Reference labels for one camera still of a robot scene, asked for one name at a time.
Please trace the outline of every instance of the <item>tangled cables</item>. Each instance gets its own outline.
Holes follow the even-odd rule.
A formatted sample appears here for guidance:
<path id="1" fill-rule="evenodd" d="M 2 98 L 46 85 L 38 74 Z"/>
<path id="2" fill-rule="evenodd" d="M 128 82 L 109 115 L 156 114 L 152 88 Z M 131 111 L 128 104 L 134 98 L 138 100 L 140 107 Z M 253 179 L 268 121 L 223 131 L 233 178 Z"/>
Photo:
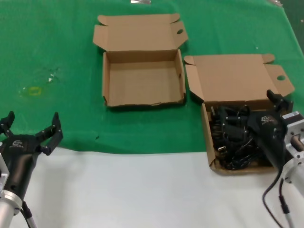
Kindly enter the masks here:
<path id="1" fill-rule="evenodd" d="M 250 109 L 220 106 L 211 114 L 211 136 L 220 164 L 227 170 L 246 168 L 252 161 L 263 158 L 247 129 Z"/>

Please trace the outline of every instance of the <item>white tablecloth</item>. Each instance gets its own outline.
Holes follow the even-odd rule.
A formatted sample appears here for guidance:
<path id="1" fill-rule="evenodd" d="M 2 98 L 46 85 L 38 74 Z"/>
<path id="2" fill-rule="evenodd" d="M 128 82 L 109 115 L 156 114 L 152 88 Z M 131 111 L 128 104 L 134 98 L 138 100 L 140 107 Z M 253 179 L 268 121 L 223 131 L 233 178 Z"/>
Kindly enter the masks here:
<path id="1" fill-rule="evenodd" d="M 203 152 L 113 155 L 58 148 L 40 155 L 25 200 L 39 228 L 276 228 L 261 200 L 274 177 L 220 176 Z M 283 191 L 295 227 L 304 227 L 304 199 L 291 184 Z M 266 201 L 284 218 L 277 188 Z M 11 227 L 27 227 L 21 214 Z"/>

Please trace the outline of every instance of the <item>box lid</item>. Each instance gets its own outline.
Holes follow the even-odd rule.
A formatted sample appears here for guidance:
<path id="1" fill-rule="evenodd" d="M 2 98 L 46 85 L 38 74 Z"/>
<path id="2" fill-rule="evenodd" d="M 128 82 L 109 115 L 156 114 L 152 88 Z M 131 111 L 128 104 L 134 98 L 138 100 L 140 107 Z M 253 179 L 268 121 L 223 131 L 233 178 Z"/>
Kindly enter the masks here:
<path id="1" fill-rule="evenodd" d="M 177 49 L 188 35 L 179 14 L 98 16 L 93 42 L 106 51 Z"/>
<path id="2" fill-rule="evenodd" d="M 271 54 L 186 56 L 190 91 L 206 102 L 267 99 L 266 91 L 286 96 L 295 90 Z"/>

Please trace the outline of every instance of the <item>empty cardboard box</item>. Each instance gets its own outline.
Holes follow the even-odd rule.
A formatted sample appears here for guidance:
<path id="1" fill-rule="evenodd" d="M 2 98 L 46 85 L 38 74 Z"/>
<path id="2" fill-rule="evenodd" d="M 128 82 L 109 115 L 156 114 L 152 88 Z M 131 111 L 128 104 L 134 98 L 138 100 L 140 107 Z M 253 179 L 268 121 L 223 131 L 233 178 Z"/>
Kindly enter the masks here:
<path id="1" fill-rule="evenodd" d="M 272 167 L 252 163 L 243 170 L 229 171 L 221 167 L 213 148 L 209 127 L 211 107 L 248 105 L 252 110 L 273 108 L 266 91 L 286 96 L 294 91 L 280 65 L 269 64 L 274 56 L 266 55 L 211 55 L 186 56 L 186 71 L 190 91 L 203 101 L 201 112 L 206 138 L 207 156 L 212 170 L 223 174 L 253 173 L 272 170 Z"/>
<path id="2" fill-rule="evenodd" d="M 93 42 L 106 50 L 102 94 L 109 107 L 183 103 L 179 14 L 98 16 Z"/>

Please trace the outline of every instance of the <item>gray cable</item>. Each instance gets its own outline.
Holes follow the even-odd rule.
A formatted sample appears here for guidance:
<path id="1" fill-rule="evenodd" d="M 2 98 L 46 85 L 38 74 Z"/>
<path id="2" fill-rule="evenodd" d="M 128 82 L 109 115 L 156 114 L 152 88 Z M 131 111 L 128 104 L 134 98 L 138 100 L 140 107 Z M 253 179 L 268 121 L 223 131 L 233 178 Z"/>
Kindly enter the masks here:
<path id="1" fill-rule="evenodd" d="M 27 221 L 30 228 L 37 228 L 33 217 L 28 218 Z"/>
<path id="2" fill-rule="evenodd" d="M 290 213 L 285 214 L 285 217 L 286 217 L 286 220 L 287 220 L 287 222 L 289 224 L 289 227 L 290 228 L 295 228 L 293 220 L 291 219 Z"/>

